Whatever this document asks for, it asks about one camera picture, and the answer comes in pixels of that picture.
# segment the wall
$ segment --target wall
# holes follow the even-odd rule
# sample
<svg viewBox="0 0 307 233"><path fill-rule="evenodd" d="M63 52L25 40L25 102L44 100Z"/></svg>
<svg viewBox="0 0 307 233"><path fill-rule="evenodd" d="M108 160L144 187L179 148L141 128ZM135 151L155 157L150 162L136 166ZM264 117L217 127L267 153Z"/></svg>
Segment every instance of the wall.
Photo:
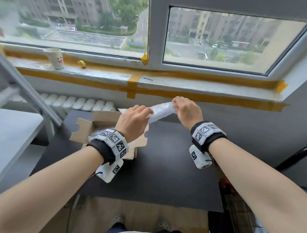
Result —
<svg viewBox="0 0 307 233"><path fill-rule="evenodd" d="M117 108L129 108L135 104L153 106L171 101L169 98L141 94L136 94L135 99L128 99L124 92L30 76L26 76L26 79L40 93L101 98L114 102ZM232 142L274 167L307 145L306 99L307 82L285 100L291 106L286 107L282 113L203 102L197 104L202 109L204 119L222 128ZM167 120L178 121L178 118L174 115ZM307 186L306 165L307 158L285 172L285 175L297 184Z"/></svg>

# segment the person's right arm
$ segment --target person's right arm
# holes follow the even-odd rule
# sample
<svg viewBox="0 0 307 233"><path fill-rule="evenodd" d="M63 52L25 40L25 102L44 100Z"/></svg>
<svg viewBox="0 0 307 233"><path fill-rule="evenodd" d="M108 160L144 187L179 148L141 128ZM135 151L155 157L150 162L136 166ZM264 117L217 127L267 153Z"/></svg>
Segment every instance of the person's right arm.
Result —
<svg viewBox="0 0 307 233"><path fill-rule="evenodd" d="M176 97L173 102L188 130L203 121L193 101ZM307 194L294 182L226 138L212 142L209 152L268 232L306 232Z"/></svg>

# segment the paper cup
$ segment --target paper cup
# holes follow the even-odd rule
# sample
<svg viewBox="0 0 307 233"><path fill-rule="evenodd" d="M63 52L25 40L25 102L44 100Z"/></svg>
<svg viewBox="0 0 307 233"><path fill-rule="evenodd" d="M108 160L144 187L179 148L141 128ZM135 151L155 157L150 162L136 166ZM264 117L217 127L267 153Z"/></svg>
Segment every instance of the paper cup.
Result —
<svg viewBox="0 0 307 233"><path fill-rule="evenodd" d="M51 62L54 69L63 69L64 61L63 61L63 52L57 48L47 48L43 50Z"/></svg>

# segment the black table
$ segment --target black table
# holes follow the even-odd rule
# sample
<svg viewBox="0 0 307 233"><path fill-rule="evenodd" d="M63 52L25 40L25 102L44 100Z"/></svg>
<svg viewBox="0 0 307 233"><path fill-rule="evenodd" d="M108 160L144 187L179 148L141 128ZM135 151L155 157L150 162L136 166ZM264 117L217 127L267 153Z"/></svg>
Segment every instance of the black table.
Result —
<svg viewBox="0 0 307 233"><path fill-rule="evenodd" d="M32 174L81 149L70 141L78 130L78 118L91 120L91 113L70 111ZM189 154L191 135L182 124L156 121L145 133L147 146L138 148L137 158L124 160L110 183L97 176L81 193L162 205L223 211L215 166L198 169Z"/></svg>

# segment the window pane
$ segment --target window pane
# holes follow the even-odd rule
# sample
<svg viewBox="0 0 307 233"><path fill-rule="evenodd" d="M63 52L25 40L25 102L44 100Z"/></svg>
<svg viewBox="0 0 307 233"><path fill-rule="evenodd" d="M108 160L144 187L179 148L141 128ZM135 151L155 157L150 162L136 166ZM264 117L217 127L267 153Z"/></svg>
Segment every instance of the window pane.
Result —
<svg viewBox="0 0 307 233"><path fill-rule="evenodd" d="M148 6L149 0L0 0L0 41L141 58Z"/></svg>
<svg viewBox="0 0 307 233"><path fill-rule="evenodd" d="M266 74L305 25L172 7L164 62Z"/></svg>

